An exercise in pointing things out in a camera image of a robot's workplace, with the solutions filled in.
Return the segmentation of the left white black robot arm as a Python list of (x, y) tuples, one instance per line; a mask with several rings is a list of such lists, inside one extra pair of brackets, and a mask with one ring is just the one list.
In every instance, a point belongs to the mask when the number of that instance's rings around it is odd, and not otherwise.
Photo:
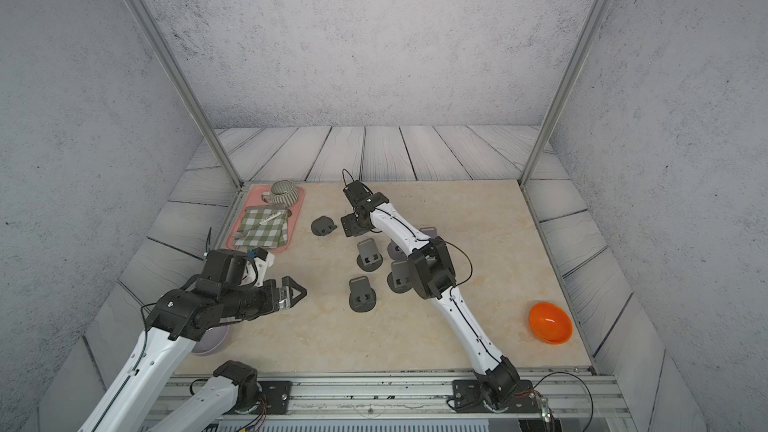
[[(273, 254), (262, 248), (208, 252), (201, 271), (166, 292), (144, 316), (133, 351), (81, 430), (138, 430), (167, 381), (207, 332), (290, 309), (305, 298), (306, 288), (292, 277), (267, 278), (273, 262)], [(250, 430), (268, 411), (257, 370), (229, 360), (155, 428), (202, 431), (223, 415), (256, 412), (256, 419), (244, 427)]]

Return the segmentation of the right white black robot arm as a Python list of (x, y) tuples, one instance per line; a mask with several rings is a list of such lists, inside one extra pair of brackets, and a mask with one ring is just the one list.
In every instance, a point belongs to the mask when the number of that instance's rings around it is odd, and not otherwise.
[(507, 410), (530, 384), (521, 379), (469, 309), (459, 289), (449, 243), (418, 230), (384, 194), (359, 180), (346, 184), (343, 193), (352, 207), (341, 219), (345, 235), (380, 231), (406, 253), (412, 289), (440, 311), (460, 340), (479, 382), (481, 402), (494, 412)]

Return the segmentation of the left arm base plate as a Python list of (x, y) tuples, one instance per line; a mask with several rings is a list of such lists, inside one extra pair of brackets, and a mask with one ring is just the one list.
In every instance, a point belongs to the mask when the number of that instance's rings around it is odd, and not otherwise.
[(284, 380), (247, 382), (239, 386), (234, 410), (239, 414), (286, 415), (293, 383)]

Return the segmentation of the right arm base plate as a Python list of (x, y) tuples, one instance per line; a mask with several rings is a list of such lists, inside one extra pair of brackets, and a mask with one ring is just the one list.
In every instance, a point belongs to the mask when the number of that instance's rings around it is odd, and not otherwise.
[(468, 413), (518, 413), (538, 414), (541, 406), (532, 383), (524, 380), (522, 387), (492, 387), (478, 380), (454, 380), (452, 395), (446, 400), (449, 408), (459, 414)]

